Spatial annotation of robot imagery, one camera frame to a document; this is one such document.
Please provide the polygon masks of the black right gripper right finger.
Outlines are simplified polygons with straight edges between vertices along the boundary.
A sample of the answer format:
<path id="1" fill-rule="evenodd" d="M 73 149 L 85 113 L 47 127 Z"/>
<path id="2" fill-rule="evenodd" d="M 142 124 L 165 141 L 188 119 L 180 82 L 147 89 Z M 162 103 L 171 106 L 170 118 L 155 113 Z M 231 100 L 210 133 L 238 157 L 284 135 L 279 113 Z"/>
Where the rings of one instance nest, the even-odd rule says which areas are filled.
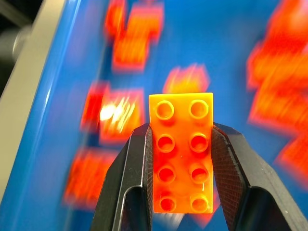
<path id="1" fill-rule="evenodd" d="M 215 123 L 212 164 L 230 231 L 306 231 L 308 221 L 276 171 L 240 132 Z"/>

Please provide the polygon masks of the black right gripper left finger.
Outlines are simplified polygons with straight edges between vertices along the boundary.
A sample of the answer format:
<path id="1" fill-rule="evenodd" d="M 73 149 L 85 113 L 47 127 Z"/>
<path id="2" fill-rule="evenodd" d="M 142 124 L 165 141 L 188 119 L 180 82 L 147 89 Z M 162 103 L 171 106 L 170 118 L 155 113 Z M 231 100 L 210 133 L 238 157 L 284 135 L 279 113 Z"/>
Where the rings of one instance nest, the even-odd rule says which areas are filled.
<path id="1" fill-rule="evenodd" d="M 109 167 L 90 230 L 150 231 L 153 223 L 153 133 L 133 130 Z"/>

